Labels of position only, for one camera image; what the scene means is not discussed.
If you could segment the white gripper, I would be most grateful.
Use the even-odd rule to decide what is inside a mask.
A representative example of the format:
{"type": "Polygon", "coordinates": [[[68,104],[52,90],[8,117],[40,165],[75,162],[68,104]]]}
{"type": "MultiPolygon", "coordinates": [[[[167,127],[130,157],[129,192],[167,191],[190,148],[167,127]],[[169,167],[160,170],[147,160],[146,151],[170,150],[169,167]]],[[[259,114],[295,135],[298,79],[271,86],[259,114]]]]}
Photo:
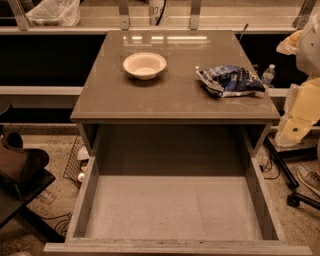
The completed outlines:
{"type": "Polygon", "coordinates": [[[302,85],[292,84],[284,111],[275,142],[280,147],[291,147],[300,143],[320,120],[320,78],[309,79],[302,85]]]}

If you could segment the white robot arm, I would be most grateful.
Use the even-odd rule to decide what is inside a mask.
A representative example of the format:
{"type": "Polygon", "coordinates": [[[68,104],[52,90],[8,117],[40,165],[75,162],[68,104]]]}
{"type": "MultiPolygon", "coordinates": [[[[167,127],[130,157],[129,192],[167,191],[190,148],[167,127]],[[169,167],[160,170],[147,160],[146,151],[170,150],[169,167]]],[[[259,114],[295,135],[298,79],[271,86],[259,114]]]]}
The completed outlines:
{"type": "Polygon", "coordinates": [[[276,133],[276,144],[298,144],[320,120],[320,13],[315,14],[302,31],[280,43],[282,49],[295,49],[296,66],[308,76],[300,86],[288,90],[284,115],[276,133]]]}

